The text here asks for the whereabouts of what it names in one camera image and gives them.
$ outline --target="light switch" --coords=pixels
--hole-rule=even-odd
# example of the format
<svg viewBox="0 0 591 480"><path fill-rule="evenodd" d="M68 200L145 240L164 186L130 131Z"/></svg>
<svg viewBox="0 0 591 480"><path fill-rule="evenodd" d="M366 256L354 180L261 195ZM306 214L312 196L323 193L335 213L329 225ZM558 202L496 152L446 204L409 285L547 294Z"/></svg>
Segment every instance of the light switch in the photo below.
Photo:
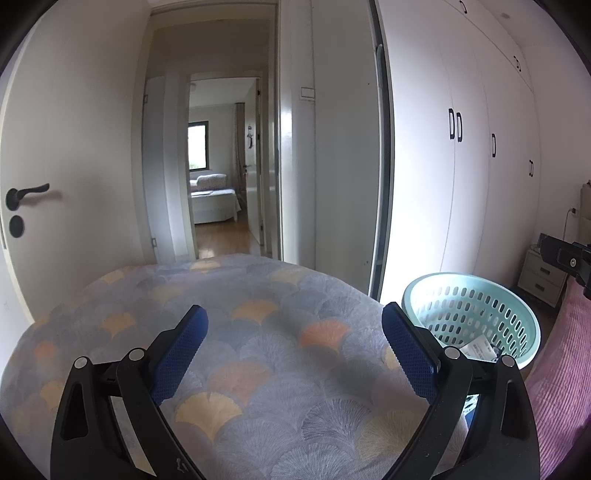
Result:
<svg viewBox="0 0 591 480"><path fill-rule="evenodd" d="M309 100L313 102L316 98L316 91L313 88L302 87L300 98L302 100Z"/></svg>

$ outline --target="black handle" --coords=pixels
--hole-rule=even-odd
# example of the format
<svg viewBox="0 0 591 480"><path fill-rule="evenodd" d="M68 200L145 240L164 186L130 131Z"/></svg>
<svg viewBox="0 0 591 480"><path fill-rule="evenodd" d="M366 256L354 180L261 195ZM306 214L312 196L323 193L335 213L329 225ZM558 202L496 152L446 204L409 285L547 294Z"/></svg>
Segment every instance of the black handle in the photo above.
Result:
<svg viewBox="0 0 591 480"><path fill-rule="evenodd" d="M21 200L28 195L29 193L45 193L49 190L49 184L46 183L44 185L40 185L38 187L33 187L32 189L10 189L6 194L6 207L8 210L14 212L18 209Z"/></svg>
<svg viewBox="0 0 591 480"><path fill-rule="evenodd" d="M456 138L456 119L453 115L453 108L449 109L449 139Z"/></svg>
<svg viewBox="0 0 591 480"><path fill-rule="evenodd" d="M457 114L457 141L461 142L464 140L464 123L462 122L462 114L458 112Z"/></svg>

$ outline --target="wardrobe door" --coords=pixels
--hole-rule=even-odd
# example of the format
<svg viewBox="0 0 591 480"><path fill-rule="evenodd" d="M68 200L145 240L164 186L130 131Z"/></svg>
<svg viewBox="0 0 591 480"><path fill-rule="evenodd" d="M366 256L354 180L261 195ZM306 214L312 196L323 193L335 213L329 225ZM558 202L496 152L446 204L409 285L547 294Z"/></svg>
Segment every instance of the wardrobe door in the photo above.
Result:
<svg viewBox="0 0 591 480"><path fill-rule="evenodd" d="M528 131L524 126L523 95L527 86L513 65L479 31L472 35L485 85L491 126L490 176L485 224L475 275L512 286L535 213L524 204L528 175Z"/></svg>
<svg viewBox="0 0 591 480"><path fill-rule="evenodd" d="M463 14L472 24L493 42L503 53L507 60L519 72L524 82L531 88L530 74L525 64L525 59L521 49L515 43L515 40L509 35L507 30L499 21L481 4L479 0L444 0L461 14Z"/></svg>
<svg viewBox="0 0 591 480"><path fill-rule="evenodd" d="M532 242L537 241L533 238L535 219L538 215L538 202L540 196L540 126L538 123L538 113L535 107L534 94L531 93L526 85L521 85L521 100L523 106L523 122L524 140L527 142L527 165L522 162L521 173L519 179L521 180L520 204L523 205L523 236L522 236L522 255L524 257L525 251Z"/></svg>
<svg viewBox="0 0 591 480"><path fill-rule="evenodd" d="M378 1L394 100L394 192L381 302L438 272L452 206L455 111L426 0Z"/></svg>
<svg viewBox="0 0 591 480"><path fill-rule="evenodd" d="M449 4L430 3L457 128L452 214L441 270L471 274L484 224L490 144L484 87L470 39L470 33L480 32Z"/></svg>

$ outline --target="patterned bedspread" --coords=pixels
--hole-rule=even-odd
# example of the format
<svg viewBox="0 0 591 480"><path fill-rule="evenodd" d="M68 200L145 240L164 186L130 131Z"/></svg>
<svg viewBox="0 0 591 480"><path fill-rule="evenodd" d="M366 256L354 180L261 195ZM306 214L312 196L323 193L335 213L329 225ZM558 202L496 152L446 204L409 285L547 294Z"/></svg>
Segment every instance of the patterned bedspread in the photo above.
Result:
<svg viewBox="0 0 591 480"><path fill-rule="evenodd" d="M207 310L209 333L162 411L209 480L382 478L428 405L387 345L381 305L324 274L249 255L114 271L26 331L2 378L0 412L47 478L72 362L120 360L193 304ZM440 469L465 435L462 419Z"/></svg>

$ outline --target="mint green laundry basket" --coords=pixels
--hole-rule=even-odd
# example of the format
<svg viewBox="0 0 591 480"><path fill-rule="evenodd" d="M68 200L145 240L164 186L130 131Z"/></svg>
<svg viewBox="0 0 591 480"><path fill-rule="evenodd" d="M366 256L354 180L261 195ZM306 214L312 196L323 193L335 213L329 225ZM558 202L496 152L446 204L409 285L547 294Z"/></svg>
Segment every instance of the mint green laundry basket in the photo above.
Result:
<svg viewBox="0 0 591 480"><path fill-rule="evenodd" d="M473 275L434 273L413 281L404 291L402 309L416 326L428 328L439 342L461 348L480 335L521 369L540 348L540 325L534 312L504 287ZM466 400L464 413L476 407Z"/></svg>

